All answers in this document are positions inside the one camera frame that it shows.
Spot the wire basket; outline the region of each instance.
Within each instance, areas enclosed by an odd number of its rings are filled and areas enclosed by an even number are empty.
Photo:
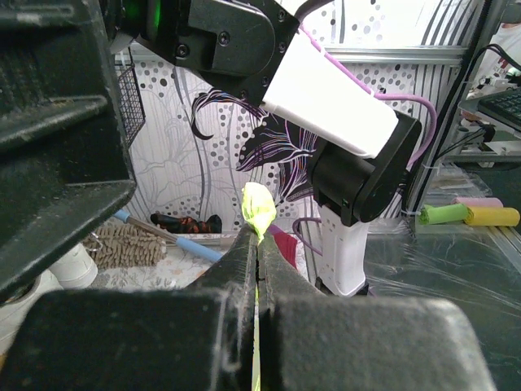
[[[121,90],[120,110],[123,126],[127,136],[127,145],[130,147],[145,125],[145,109],[139,92],[138,77],[132,55],[129,50],[129,64],[117,64],[116,75]]]

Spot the red cloth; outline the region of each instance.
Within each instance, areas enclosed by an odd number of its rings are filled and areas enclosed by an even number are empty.
[[[282,256],[296,269],[297,240],[286,232],[278,232],[274,238]]]

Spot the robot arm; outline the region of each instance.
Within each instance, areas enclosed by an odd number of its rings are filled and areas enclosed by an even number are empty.
[[[321,1],[314,5],[329,2]],[[308,4],[292,10],[296,17],[274,0],[123,0],[102,9],[114,51],[137,39],[320,136],[308,167],[323,220],[318,282],[352,296],[366,287],[367,223],[391,202],[421,126],[361,89],[299,30]]]

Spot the blue handle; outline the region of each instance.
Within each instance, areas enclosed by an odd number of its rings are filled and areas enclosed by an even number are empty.
[[[176,244],[183,250],[197,255],[198,257],[208,259],[212,263],[219,261],[222,257],[222,255],[217,251],[211,250],[208,247],[204,247],[201,244],[197,244],[196,242],[186,238],[177,238]]]
[[[118,220],[121,220],[122,222],[127,222],[127,219],[130,217],[130,213],[120,209],[114,214],[114,217]]]

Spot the black keyboard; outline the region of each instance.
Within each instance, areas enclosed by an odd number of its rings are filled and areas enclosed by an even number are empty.
[[[521,131],[521,88],[481,98],[478,102],[478,111]]]

